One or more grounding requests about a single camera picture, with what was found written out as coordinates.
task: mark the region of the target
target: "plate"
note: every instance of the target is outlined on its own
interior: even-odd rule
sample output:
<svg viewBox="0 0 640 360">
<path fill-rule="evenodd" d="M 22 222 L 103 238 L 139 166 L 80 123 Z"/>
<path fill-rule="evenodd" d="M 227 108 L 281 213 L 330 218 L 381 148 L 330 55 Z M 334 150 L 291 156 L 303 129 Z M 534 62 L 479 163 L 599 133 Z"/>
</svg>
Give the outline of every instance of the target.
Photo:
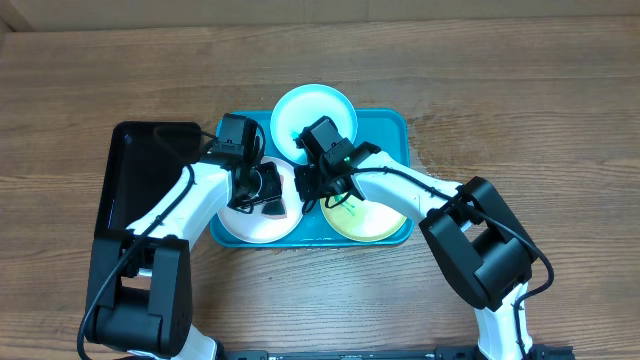
<svg viewBox="0 0 640 360">
<path fill-rule="evenodd" d="M 344 197 L 333 196 L 329 206 Z M 355 241 L 371 242 L 385 239 L 402 227 L 406 217 L 390 207 L 350 196 L 344 203 L 333 209 L 324 206 L 320 200 L 322 214 L 331 227 L 340 235 Z"/>
<path fill-rule="evenodd" d="M 271 114 L 271 136 L 287 159 L 306 164 L 307 156 L 294 141 L 306 126 L 323 116 L 330 117 L 342 137 L 356 139 L 358 120 L 353 105 L 340 91 L 319 84 L 297 87 L 286 93 Z"/>
<path fill-rule="evenodd" d="M 276 164 L 282 181 L 284 217 L 274 219 L 263 215 L 265 204 L 257 205 L 252 214 L 243 214 L 228 207 L 218 212 L 222 226 L 231 235 L 252 244 L 267 244 L 279 240 L 293 231 L 302 219 L 302 201 L 293 182 L 293 167 L 281 159 L 270 156 L 262 158 L 262 163 L 269 161 Z"/>
</svg>

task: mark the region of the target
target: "wooden table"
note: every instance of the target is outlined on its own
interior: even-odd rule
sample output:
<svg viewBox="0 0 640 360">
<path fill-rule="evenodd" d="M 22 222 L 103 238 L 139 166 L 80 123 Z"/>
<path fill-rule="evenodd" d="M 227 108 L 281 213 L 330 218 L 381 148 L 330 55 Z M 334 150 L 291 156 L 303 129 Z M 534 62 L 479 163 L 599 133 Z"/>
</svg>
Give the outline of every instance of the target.
<svg viewBox="0 0 640 360">
<path fill-rule="evenodd" d="M 270 109 L 321 82 L 407 120 L 412 166 L 490 179 L 556 269 L 538 343 L 640 352 L 640 18 L 15 33 L 0 56 L 0 357 L 69 359 L 113 127 Z M 534 266 L 532 285 L 545 278 Z M 474 344 L 419 232 L 402 246 L 192 254 L 194 323 L 229 349 Z M 115 354 L 88 346 L 98 359 Z"/>
</svg>

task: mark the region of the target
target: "blue tray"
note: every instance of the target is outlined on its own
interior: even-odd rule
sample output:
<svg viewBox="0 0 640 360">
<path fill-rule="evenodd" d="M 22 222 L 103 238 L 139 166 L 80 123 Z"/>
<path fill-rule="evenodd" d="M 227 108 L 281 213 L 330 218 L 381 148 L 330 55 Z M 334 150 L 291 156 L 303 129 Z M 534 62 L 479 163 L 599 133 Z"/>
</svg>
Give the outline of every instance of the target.
<svg viewBox="0 0 640 360">
<path fill-rule="evenodd" d="M 250 117 L 262 125 L 267 137 L 265 155 L 285 159 L 271 139 L 269 129 L 271 111 L 236 111 L 235 114 Z M 356 114 L 358 116 L 356 146 L 363 141 L 376 144 L 389 153 L 394 160 L 409 166 L 407 123 L 400 114 L 391 109 L 356 109 Z M 311 213 L 302 217 L 300 224 L 289 235 L 268 244 L 250 244 L 236 238 L 224 228 L 217 215 L 211 219 L 209 226 L 213 238 L 220 245 L 231 248 L 340 248 L 400 245 L 411 235 L 414 223 L 407 219 L 398 231 L 380 241 L 353 241 L 340 235 L 329 225 L 322 215 L 320 204 L 317 204 Z"/>
</svg>

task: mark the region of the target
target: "wall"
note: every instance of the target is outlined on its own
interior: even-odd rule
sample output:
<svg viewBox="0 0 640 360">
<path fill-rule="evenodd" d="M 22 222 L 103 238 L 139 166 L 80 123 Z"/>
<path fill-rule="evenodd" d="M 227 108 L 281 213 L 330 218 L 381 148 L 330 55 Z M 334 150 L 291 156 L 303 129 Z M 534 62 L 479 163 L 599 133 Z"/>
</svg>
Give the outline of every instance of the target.
<svg viewBox="0 0 640 360">
<path fill-rule="evenodd" d="M 630 14 L 639 0 L 0 0 L 18 31 Z"/>
</svg>

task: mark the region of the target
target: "teal object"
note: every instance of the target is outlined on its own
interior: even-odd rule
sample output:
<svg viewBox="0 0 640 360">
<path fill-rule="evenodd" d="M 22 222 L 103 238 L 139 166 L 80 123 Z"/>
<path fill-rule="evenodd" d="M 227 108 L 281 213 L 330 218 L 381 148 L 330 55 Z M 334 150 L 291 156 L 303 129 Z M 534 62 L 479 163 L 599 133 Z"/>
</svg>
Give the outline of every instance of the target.
<svg viewBox="0 0 640 360">
<path fill-rule="evenodd" d="M 271 138 L 269 122 L 271 111 L 236 111 L 256 120 L 264 128 L 267 137 L 265 155 L 284 159 Z M 391 109 L 356 109 L 358 133 L 355 145 L 364 141 L 376 144 L 386 151 L 395 161 L 409 166 L 409 144 L 407 123 L 402 115 Z M 413 232 L 414 223 L 407 219 L 404 225 L 386 239 L 374 242 L 359 242 L 345 238 L 335 231 L 322 215 L 320 204 L 316 204 L 311 213 L 302 217 L 300 224 L 289 235 L 268 244 L 251 244 L 231 235 L 222 225 L 218 215 L 209 223 L 211 235 L 220 245 L 230 248 L 342 248 L 352 246 L 394 246 L 400 245 Z"/>
</svg>

